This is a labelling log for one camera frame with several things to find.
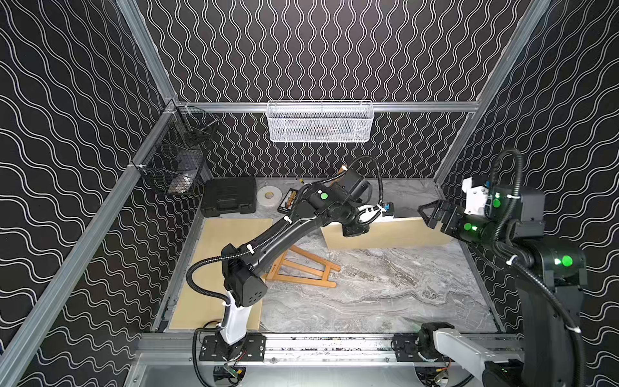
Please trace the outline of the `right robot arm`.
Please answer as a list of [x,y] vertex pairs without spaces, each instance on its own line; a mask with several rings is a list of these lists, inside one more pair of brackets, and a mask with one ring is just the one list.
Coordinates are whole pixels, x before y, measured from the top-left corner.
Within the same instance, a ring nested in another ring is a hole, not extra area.
[[458,361],[484,386],[584,385],[583,250],[543,234],[545,195],[540,190],[486,183],[470,188],[467,201],[457,206],[435,200],[418,212],[427,227],[440,227],[443,234],[502,260],[521,301],[524,354],[493,356],[476,343],[447,335],[444,328],[433,334],[434,351]]

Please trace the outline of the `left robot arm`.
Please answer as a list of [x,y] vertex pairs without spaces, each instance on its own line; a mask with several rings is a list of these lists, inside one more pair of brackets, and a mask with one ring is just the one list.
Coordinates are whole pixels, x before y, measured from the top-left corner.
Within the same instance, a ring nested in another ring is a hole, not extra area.
[[254,240],[222,250],[228,259],[222,263],[222,274],[230,298],[220,334],[226,344],[232,346],[245,338],[251,308],[268,291],[262,277],[298,240],[332,223],[340,224],[349,236],[368,232],[359,209],[366,193],[372,193],[371,183],[351,168],[336,177],[303,185],[290,213]]

